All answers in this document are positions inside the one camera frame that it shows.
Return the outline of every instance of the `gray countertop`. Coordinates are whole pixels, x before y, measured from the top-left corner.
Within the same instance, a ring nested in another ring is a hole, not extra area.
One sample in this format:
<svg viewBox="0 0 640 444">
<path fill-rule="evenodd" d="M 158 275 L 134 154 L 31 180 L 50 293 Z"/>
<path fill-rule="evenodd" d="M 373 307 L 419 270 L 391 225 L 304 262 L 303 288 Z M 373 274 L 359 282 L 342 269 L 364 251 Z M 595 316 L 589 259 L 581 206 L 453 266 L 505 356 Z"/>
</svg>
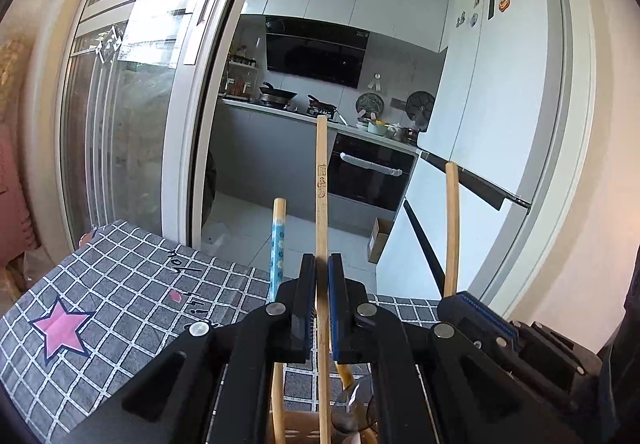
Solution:
<svg viewBox="0 0 640 444">
<path fill-rule="evenodd" d="M 262 114 L 272 114 L 274 116 L 283 116 L 289 117 L 295 121 L 302 121 L 306 123 L 315 123 L 316 119 L 314 117 L 306 116 L 305 114 L 298 114 L 295 112 L 288 112 L 286 110 L 273 109 L 270 107 L 265 107 L 263 105 L 257 105 L 255 103 L 247 103 L 244 101 L 232 100 L 222 98 L 222 102 L 230 107 L 236 107 L 241 109 L 247 109 L 255 112 L 259 112 Z M 346 126 L 342 123 L 336 123 L 334 121 L 329 121 L 327 123 L 327 128 L 334 130 L 336 132 L 340 132 L 340 134 L 350 135 L 351 137 L 358 137 L 360 139 L 364 139 L 365 141 L 370 141 L 371 143 L 375 143 L 382 147 L 388 147 L 393 150 L 403 151 L 404 153 L 412 153 L 412 154 L 420 154 L 422 150 L 418 147 L 414 147 L 413 145 L 406 145 L 404 143 L 400 143 L 399 141 L 394 141 L 392 139 L 387 139 L 386 137 L 381 137 L 380 135 L 371 134 L 370 132 L 360 130 L 356 127 Z"/>
</svg>

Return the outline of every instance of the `fan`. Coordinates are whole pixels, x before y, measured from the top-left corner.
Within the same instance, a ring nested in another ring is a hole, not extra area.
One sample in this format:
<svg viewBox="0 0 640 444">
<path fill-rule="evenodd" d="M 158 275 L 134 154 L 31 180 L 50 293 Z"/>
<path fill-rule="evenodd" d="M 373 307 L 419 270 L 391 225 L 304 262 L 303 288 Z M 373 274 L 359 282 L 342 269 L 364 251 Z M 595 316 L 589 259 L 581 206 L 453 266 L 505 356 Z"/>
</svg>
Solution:
<svg viewBox="0 0 640 444">
<path fill-rule="evenodd" d="M 418 90 L 407 98 L 404 110 L 420 132 L 427 131 L 435 102 L 435 96 L 424 90 Z"/>
</svg>

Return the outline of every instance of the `bowl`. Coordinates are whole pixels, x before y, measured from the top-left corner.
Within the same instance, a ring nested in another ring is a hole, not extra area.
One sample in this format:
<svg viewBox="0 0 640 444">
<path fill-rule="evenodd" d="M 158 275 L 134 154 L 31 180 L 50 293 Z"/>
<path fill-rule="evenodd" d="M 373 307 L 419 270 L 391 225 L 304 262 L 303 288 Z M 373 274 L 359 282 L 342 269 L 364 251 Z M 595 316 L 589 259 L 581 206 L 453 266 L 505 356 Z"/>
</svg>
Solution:
<svg viewBox="0 0 640 444">
<path fill-rule="evenodd" d="M 369 132 L 369 134 L 384 136 L 386 134 L 386 123 L 372 121 L 367 126 L 367 132 Z"/>
</svg>

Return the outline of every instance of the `oven handle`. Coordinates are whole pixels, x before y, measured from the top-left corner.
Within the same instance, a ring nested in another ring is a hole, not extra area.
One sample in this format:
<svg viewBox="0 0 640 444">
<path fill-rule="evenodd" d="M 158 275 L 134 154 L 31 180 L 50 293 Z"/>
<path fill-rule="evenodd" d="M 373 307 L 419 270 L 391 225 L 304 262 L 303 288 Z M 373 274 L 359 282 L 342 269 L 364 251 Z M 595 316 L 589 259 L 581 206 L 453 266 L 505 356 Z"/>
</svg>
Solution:
<svg viewBox="0 0 640 444">
<path fill-rule="evenodd" d="M 388 166 L 382 166 L 381 164 L 371 163 L 370 161 L 365 161 L 364 159 L 359 159 L 358 157 L 348 155 L 343 151 L 340 153 L 340 158 L 345 163 L 353 164 L 353 166 L 372 169 L 373 171 L 384 173 L 385 175 L 391 175 L 392 177 L 400 177 L 402 175 L 401 169 L 389 168 Z"/>
</svg>

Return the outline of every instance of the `refrigerator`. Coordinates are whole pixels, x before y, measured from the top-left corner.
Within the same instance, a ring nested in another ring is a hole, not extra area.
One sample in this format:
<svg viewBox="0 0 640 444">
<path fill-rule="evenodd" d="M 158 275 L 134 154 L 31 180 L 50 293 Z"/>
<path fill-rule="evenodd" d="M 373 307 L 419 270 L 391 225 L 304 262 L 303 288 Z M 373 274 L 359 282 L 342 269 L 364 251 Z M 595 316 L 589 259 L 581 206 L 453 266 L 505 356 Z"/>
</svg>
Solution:
<svg viewBox="0 0 640 444">
<path fill-rule="evenodd" d="M 404 197 L 413 222 L 400 208 L 376 273 L 385 294 L 440 297 L 427 256 L 444 269 L 444 163 L 454 161 L 472 182 L 460 187 L 458 289 L 489 302 L 517 255 L 525 219 L 543 198 L 559 112 L 562 11 L 560 0 L 450 5 L 455 23 L 444 70 L 428 128 L 418 136 L 431 156 L 418 161 Z"/>
</svg>

